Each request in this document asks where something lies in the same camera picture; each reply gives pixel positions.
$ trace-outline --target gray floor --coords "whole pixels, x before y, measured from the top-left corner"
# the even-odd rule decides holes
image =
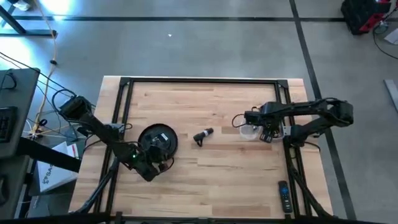
[[[42,2],[46,15],[292,17],[288,0]],[[300,17],[341,17],[340,0],[296,2]],[[14,15],[40,14],[15,10]],[[46,28],[44,21],[20,22],[30,29]],[[92,102],[97,99],[104,75],[303,78],[308,97],[314,98],[293,22],[50,24],[59,33],[59,66],[54,80]],[[302,26],[322,95],[354,105],[354,125],[333,128],[333,134],[358,219],[395,223],[398,138],[394,136],[398,133],[398,114],[382,81],[390,78],[398,83],[398,63],[378,51],[370,34],[354,37],[344,23],[303,22]],[[53,54],[51,39],[1,37],[0,43],[0,51],[48,72]],[[385,43],[381,46],[398,55],[397,47]],[[0,60],[0,69],[11,66]],[[37,91],[30,118],[34,117],[41,98]],[[50,114],[49,119],[55,120],[55,115]],[[320,145],[333,210],[339,217],[345,217],[324,139]],[[47,211],[47,199],[40,199],[29,216],[66,212],[69,198],[70,195],[51,197],[51,212]]]

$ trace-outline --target remote control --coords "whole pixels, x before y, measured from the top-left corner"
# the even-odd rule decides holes
[[[290,201],[290,194],[289,194],[289,188],[287,187],[287,182],[286,181],[279,181],[278,182],[279,186],[279,195],[280,195],[280,201],[282,202],[282,209],[285,213],[292,213],[292,202]]]

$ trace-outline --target gray desk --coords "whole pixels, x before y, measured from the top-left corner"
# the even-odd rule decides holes
[[[0,80],[3,79],[6,71],[0,71]],[[17,106],[17,119],[14,131],[9,143],[0,145],[0,174],[6,175],[9,187],[9,199],[0,206],[0,219],[14,218],[18,205],[19,195],[24,185],[29,156],[14,156],[19,143],[19,138],[24,130],[25,120],[32,102],[39,73],[32,69],[13,70],[17,80],[15,90],[2,90],[0,92],[0,107]],[[10,78],[6,77],[4,86],[12,85]]]

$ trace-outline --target black microphone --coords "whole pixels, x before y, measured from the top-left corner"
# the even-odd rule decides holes
[[[193,140],[195,140],[195,142],[197,142],[198,146],[201,147],[202,146],[202,142],[203,142],[203,138],[206,137],[207,135],[213,133],[213,132],[214,132],[213,128],[205,129],[201,133],[194,135]]]

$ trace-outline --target black keyboard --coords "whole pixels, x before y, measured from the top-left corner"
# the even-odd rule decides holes
[[[0,143],[10,141],[16,116],[17,108],[15,106],[0,108]]]

